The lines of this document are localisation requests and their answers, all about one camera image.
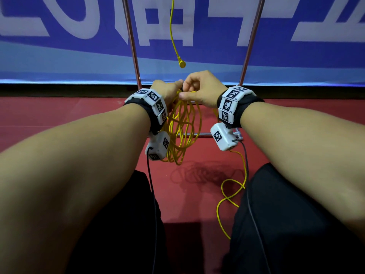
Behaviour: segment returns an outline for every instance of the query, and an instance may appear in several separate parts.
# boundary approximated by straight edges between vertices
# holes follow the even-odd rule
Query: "blue banner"
[[[258,0],[129,0],[144,83],[236,84]],[[2,82],[135,83],[121,0],[1,0]],[[245,84],[365,85],[365,0],[266,0]]]

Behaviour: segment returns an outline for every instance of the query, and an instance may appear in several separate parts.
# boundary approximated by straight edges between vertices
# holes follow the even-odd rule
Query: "red floor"
[[[267,100],[267,102],[323,111],[365,124],[365,100]],[[113,98],[0,98],[0,151],[45,129],[81,117],[120,107],[123,99]],[[215,123],[212,111],[202,108],[203,129]],[[266,157],[244,134],[250,176]],[[214,273],[228,251],[229,241],[217,222],[216,206],[222,199],[221,182],[227,178],[243,181],[242,161],[236,154],[221,152],[212,138],[200,138],[190,147],[182,166],[151,162],[156,198],[165,223],[167,244],[176,273]],[[137,170],[147,171],[141,154]],[[235,185],[228,185],[233,191]],[[223,203],[220,215],[228,233],[235,207]]]

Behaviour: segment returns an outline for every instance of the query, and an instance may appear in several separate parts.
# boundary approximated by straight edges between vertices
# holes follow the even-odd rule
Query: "yellow cable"
[[[202,114],[200,112],[199,104],[195,103],[199,113],[199,128],[196,137],[194,137],[194,105],[191,102],[181,101],[179,99],[179,92],[177,92],[173,104],[176,105],[167,116],[167,120],[161,129],[162,131],[166,131],[170,136],[170,144],[167,148],[167,158],[163,160],[163,162],[175,162],[177,165],[181,165],[184,160],[186,149],[196,142],[200,134],[202,129]]]
[[[245,160],[244,160],[244,156],[242,156],[242,154],[240,153],[240,152],[237,152],[237,151],[232,151],[232,150],[230,150],[230,152],[232,152],[232,153],[237,153],[237,154],[239,154],[240,156],[241,156],[241,158],[242,158],[242,161],[243,161],[243,163],[244,163],[244,182],[241,184],[239,181],[236,181],[236,180],[234,180],[234,179],[226,179],[226,180],[224,180],[223,181],[223,183],[221,184],[221,190],[222,190],[222,193],[223,193],[223,196],[224,196],[224,199],[222,199],[219,203],[218,203],[218,205],[217,205],[217,218],[218,218],[218,222],[219,222],[219,225],[221,226],[221,229],[222,229],[222,231],[223,231],[223,233],[226,235],[226,237],[229,239],[229,240],[231,240],[231,237],[226,233],[226,231],[224,230],[224,228],[223,228],[223,225],[222,225],[222,223],[221,223],[221,219],[219,218],[219,206],[225,201],[225,200],[228,200],[229,202],[231,202],[232,204],[234,204],[236,207],[240,207],[239,205],[237,205],[235,202],[233,202],[232,200],[231,200],[231,198],[232,197],[234,197],[235,195],[237,195],[242,189],[246,189],[245,187],[244,187],[244,185],[246,184],[246,180],[247,180],[247,169],[246,169],[246,162],[245,162]],[[237,190],[234,194],[232,194],[231,196],[227,196],[226,194],[225,194],[225,192],[224,192],[224,190],[223,190],[223,185],[225,184],[225,182],[226,181],[233,181],[233,182],[235,182],[235,183],[237,183],[237,184],[239,184],[241,187],[240,187],[240,189],[239,190]]]
[[[171,41],[172,41],[172,46],[174,46],[174,50],[175,53],[177,55],[177,60],[179,61],[179,65],[181,68],[184,68],[186,66],[185,61],[183,61],[180,56],[179,53],[176,50],[176,46],[175,46],[175,42],[174,42],[174,37],[172,36],[172,15],[174,14],[174,4],[175,4],[175,0],[172,0],[172,6],[171,6],[171,14],[170,14],[170,36],[171,36]]]

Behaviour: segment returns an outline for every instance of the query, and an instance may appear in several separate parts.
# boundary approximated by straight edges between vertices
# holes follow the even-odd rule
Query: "forearm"
[[[284,177],[338,219],[365,217],[365,126],[260,102],[241,125]]]
[[[73,241],[129,180],[149,129],[147,112],[129,104],[49,129],[4,151],[0,236],[9,245],[2,244],[0,252],[8,249],[8,262],[16,262],[22,253],[11,252],[17,239],[30,246],[24,256],[32,261],[37,261],[36,255],[44,259],[44,253],[67,259],[63,256],[68,256]],[[60,253],[49,250],[50,240],[53,246],[59,243]]]

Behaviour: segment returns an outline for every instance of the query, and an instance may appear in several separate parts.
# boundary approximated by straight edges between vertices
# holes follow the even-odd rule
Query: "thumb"
[[[194,101],[194,102],[198,103],[200,101],[200,94],[198,91],[197,92],[195,92],[195,91],[180,92],[179,99],[183,100],[183,101],[190,101],[190,102]]]

